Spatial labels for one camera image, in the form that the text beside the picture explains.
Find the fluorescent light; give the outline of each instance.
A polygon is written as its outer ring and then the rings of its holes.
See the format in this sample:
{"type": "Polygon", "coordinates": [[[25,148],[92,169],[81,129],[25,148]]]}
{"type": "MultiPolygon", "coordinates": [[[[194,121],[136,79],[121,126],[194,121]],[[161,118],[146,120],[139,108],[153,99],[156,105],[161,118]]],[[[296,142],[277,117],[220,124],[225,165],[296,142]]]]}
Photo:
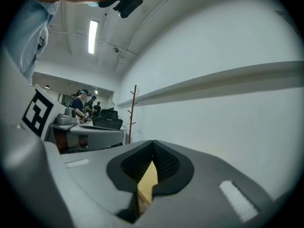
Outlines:
{"type": "Polygon", "coordinates": [[[94,54],[95,37],[97,32],[98,22],[91,20],[89,32],[89,53],[94,54]]]}

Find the ceiling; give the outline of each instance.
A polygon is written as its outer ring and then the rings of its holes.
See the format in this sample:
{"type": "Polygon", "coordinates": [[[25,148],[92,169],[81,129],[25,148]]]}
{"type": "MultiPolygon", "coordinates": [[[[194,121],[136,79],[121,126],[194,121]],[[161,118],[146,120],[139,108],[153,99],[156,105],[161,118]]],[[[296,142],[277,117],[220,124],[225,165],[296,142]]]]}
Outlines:
{"type": "Polygon", "coordinates": [[[140,52],[166,27],[217,0],[143,1],[126,19],[120,18],[112,9],[115,5],[102,9],[62,2],[50,24],[49,44],[43,59],[53,60],[59,51],[65,51],[74,60],[85,61],[92,68],[123,75],[140,52]],[[99,21],[94,55],[87,49],[91,20],[99,21]]]}

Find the light blue shirt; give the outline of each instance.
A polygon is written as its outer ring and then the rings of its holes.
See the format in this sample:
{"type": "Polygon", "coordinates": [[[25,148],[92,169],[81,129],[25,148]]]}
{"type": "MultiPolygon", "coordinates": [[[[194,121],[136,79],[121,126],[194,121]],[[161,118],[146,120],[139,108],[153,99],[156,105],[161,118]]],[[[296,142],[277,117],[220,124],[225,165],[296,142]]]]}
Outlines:
{"type": "Polygon", "coordinates": [[[10,25],[3,40],[15,65],[32,83],[36,62],[48,41],[48,26],[60,2],[46,3],[28,0],[10,25]]]}

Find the coat rack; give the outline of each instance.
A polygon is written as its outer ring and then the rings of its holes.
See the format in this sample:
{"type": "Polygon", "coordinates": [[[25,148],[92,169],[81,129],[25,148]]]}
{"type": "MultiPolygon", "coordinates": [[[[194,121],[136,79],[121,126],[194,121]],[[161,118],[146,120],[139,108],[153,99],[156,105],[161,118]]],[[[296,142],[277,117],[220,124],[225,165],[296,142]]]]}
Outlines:
{"type": "Polygon", "coordinates": [[[130,117],[130,131],[129,131],[129,143],[131,143],[132,125],[136,123],[136,122],[132,123],[134,106],[137,104],[137,103],[135,103],[136,87],[137,86],[135,85],[134,93],[131,91],[131,93],[133,94],[132,110],[131,111],[128,110],[128,112],[131,113],[131,117],[130,117]]]}

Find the person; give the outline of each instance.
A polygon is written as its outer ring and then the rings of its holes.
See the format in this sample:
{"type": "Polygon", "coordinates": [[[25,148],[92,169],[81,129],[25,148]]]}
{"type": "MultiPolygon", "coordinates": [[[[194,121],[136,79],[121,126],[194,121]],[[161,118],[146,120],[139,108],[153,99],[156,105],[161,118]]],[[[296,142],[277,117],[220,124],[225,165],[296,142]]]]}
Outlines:
{"type": "MultiPolygon", "coordinates": [[[[3,39],[3,47],[13,62],[32,83],[35,64],[48,41],[48,26],[61,0],[27,0],[21,7],[3,39]]],[[[109,7],[118,0],[63,0],[74,3],[98,3],[109,7]]]]}
{"type": "Polygon", "coordinates": [[[84,108],[84,105],[82,104],[82,101],[85,101],[89,92],[87,89],[81,89],[78,90],[76,93],[76,97],[74,101],[72,102],[71,107],[75,109],[76,111],[76,119],[77,123],[81,123],[82,120],[91,121],[91,118],[87,115],[85,115],[82,110],[84,108]]]}
{"type": "Polygon", "coordinates": [[[96,96],[92,96],[92,99],[88,101],[85,108],[85,114],[89,117],[92,116],[93,113],[93,102],[96,100],[96,96]]]}
{"type": "Polygon", "coordinates": [[[72,94],[72,101],[67,105],[67,107],[72,107],[72,103],[73,103],[75,97],[76,97],[76,95],[72,94]]]}
{"type": "Polygon", "coordinates": [[[93,112],[93,117],[98,117],[101,111],[100,102],[97,102],[97,105],[94,105],[93,109],[95,110],[93,112]]]}

